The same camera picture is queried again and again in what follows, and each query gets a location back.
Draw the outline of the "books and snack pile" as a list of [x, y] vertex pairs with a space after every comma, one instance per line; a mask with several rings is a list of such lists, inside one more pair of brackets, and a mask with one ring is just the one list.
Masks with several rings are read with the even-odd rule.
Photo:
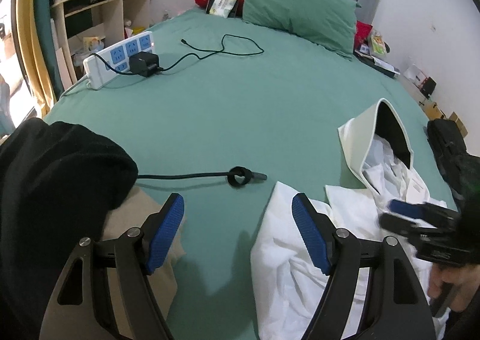
[[354, 55], [364, 64], [390, 78], [400, 76], [400, 71], [386, 61], [391, 49], [383, 36], [372, 29], [360, 45], [354, 49]]

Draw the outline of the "small black speaker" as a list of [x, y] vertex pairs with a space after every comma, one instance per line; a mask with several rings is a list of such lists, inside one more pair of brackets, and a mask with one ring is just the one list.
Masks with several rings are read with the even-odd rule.
[[429, 99], [431, 95], [434, 93], [434, 90], [436, 88], [436, 81], [433, 80], [432, 77], [427, 77], [420, 86], [420, 92], [421, 94], [426, 98]]

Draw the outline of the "white bedside cabinet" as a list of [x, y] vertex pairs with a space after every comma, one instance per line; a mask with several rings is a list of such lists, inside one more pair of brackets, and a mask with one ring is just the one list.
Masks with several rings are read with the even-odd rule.
[[402, 87], [416, 101], [417, 104], [424, 105], [428, 101], [428, 99], [426, 99], [426, 97], [421, 93], [419, 88], [405, 76], [397, 76], [396, 80], [400, 83], [400, 85], [402, 85]]

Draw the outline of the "black power adapter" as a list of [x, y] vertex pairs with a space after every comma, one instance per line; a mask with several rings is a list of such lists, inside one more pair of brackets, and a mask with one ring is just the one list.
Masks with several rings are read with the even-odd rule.
[[152, 52], [138, 52], [128, 60], [130, 72], [143, 77], [150, 77], [160, 71], [160, 58]]

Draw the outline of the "cardboard boxes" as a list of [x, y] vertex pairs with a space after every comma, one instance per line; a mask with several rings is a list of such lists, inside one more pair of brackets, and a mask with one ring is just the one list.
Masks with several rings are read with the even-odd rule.
[[465, 138], [468, 135], [468, 130], [459, 116], [456, 113], [452, 113], [450, 116], [447, 116], [436, 102], [426, 106], [424, 108], [424, 113], [431, 121], [435, 119], [454, 121], [461, 133], [461, 136]]

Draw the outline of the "black folded garment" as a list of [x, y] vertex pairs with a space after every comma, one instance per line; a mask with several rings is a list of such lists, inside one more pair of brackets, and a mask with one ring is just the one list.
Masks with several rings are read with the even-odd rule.
[[99, 240], [138, 169], [83, 125], [24, 121], [1, 145], [1, 338], [36, 339], [81, 238]]

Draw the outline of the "black clothes pile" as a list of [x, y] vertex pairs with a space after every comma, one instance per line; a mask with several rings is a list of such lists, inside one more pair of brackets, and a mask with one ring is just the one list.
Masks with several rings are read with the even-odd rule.
[[438, 170], [461, 210], [468, 199], [479, 193], [479, 157], [467, 152], [465, 140], [454, 121], [429, 121], [426, 134]]

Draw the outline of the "green bed sheet mattress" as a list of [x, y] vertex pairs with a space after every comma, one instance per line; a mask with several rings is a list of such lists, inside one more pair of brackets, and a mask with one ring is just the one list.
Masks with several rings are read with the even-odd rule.
[[152, 34], [165, 74], [119, 75], [97, 91], [82, 82], [46, 121], [83, 125], [120, 145], [155, 201], [183, 197], [174, 337], [258, 339], [250, 256], [279, 179], [268, 146], [275, 115], [313, 103], [353, 107], [352, 119], [383, 104], [419, 106], [357, 59], [240, 19], [192, 9]]

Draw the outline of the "white blue power strip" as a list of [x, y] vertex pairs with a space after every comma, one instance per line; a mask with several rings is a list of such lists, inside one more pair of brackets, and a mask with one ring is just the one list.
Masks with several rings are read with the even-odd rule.
[[126, 38], [98, 53], [92, 53], [83, 61], [89, 87], [97, 91], [118, 74], [129, 74], [129, 59], [139, 52], [155, 53], [155, 42], [150, 31]]

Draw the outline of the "white hooded jacket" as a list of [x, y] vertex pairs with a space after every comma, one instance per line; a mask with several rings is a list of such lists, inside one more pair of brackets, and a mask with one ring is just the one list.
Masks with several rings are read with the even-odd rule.
[[426, 115], [413, 101], [395, 105], [412, 144], [414, 167], [394, 178], [373, 167], [373, 189], [364, 188], [345, 164], [341, 140], [349, 131], [353, 107], [303, 104], [279, 112], [268, 126], [268, 148], [278, 167], [275, 184], [250, 253], [261, 339], [299, 339], [308, 327], [326, 286], [326, 276], [312, 264], [291, 215], [299, 189], [312, 195], [318, 212], [359, 238], [385, 236], [377, 218], [395, 194], [406, 196], [413, 184], [422, 199], [449, 207], [452, 194], [440, 176], [425, 136]]

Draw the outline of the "teal curtain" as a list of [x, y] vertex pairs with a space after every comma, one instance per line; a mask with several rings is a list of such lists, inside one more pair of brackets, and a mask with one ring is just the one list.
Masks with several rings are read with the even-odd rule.
[[49, 74], [49, 81], [53, 89], [55, 99], [63, 93], [64, 88], [59, 75], [55, 55], [55, 44], [52, 37], [50, 23], [50, 1], [49, 0], [33, 0], [34, 19], [37, 27], [37, 36]]

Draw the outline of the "wooden computer desk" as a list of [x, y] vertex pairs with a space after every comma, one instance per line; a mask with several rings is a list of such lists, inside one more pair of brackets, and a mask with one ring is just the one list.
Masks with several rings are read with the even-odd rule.
[[109, 47], [151, 26], [151, 0], [54, 0], [50, 27], [64, 85], [75, 84], [82, 67], [84, 39], [99, 38]]

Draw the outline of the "green pillow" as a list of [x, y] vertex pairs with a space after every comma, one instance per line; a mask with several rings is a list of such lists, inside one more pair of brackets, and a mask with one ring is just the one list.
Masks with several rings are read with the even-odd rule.
[[356, 9], [354, 0], [244, 0], [242, 19], [297, 35], [350, 59]]

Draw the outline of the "yellow curtain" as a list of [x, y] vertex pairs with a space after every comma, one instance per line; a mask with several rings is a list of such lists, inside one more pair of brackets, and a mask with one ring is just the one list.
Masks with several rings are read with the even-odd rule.
[[44, 117], [54, 107], [56, 97], [41, 51], [34, 17], [34, 0], [16, 0], [16, 29], [20, 56], [32, 89], [32, 95], [38, 105], [37, 114]]

